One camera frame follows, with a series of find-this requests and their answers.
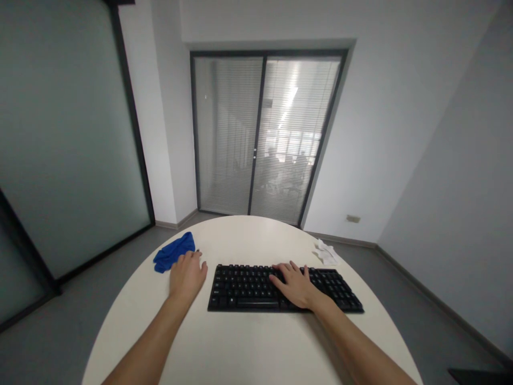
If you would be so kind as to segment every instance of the blue cloth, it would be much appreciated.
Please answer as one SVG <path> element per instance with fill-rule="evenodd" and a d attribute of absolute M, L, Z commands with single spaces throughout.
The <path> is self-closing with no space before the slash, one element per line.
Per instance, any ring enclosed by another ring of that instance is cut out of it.
<path fill-rule="evenodd" d="M 185 233 L 180 239 L 171 242 L 159 250 L 153 262 L 155 262 L 155 271 L 163 273 L 169 270 L 173 263 L 178 261 L 180 255 L 189 250 L 195 251 L 194 238 L 191 232 Z"/>

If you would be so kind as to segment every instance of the paper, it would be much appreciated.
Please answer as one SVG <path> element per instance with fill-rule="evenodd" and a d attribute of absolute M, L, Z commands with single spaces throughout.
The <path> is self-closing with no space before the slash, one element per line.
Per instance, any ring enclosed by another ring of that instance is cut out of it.
<path fill-rule="evenodd" d="M 328 246 L 321 240 L 317 240 L 317 249 L 314 253 L 322 261 L 324 266 L 339 265 L 342 258 L 335 252 L 333 246 Z"/>

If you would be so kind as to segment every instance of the black keyboard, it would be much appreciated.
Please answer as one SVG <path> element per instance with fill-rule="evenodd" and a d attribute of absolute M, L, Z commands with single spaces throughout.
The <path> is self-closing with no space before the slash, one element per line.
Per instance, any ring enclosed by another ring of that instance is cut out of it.
<path fill-rule="evenodd" d="M 345 313 L 363 313 L 362 303 L 334 269 L 309 268 L 310 281 Z M 269 274 L 285 282 L 282 272 L 270 266 L 218 265 L 208 311 L 306 312 L 286 299 L 269 280 Z"/>

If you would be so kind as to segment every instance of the person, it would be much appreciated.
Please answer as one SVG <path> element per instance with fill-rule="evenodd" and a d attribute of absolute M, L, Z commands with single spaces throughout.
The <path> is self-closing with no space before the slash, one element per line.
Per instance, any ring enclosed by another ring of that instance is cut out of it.
<path fill-rule="evenodd" d="M 199 293 L 208 267 L 200 266 L 201 252 L 188 251 L 173 264 L 169 296 L 146 331 L 121 359 L 103 385 L 156 385 L 180 324 Z M 274 275 L 271 282 L 293 304 L 310 309 L 333 339 L 341 359 L 359 385 L 412 385 L 415 382 L 336 306 L 320 292 L 293 261 L 273 265 L 286 283 Z"/>
<path fill-rule="evenodd" d="M 272 181 L 276 181 L 279 176 L 280 163 L 279 159 L 276 157 L 277 150 L 276 147 L 270 147 L 269 156 L 264 157 L 262 164 L 262 185 L 266 188 L 269 187 L 269 184 Z"/>

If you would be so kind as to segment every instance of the doorway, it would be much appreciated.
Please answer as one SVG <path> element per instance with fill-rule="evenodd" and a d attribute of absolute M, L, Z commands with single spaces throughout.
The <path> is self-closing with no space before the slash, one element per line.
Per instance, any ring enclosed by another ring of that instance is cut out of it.
<path fill-rule="evenodd" d="M 191 52 L 200 211 L 301 224 L 346 57 Z"/>

